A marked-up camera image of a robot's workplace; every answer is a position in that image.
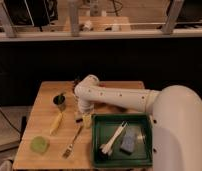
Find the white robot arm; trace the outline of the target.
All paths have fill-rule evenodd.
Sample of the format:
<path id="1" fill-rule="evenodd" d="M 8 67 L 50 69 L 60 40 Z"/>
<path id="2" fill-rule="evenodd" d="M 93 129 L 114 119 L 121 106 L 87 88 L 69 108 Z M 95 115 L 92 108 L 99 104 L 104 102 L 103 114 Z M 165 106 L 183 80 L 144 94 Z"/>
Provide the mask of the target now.
<path id="1" fill-rule="evenodd" d="M 74 92 L 82 113 L 102 102 L 150 114 L 153 171 L 202 171 L 202 100 L 192 89 L 182 85 L 160 91 L 108 88 L 89 75 Z"/>

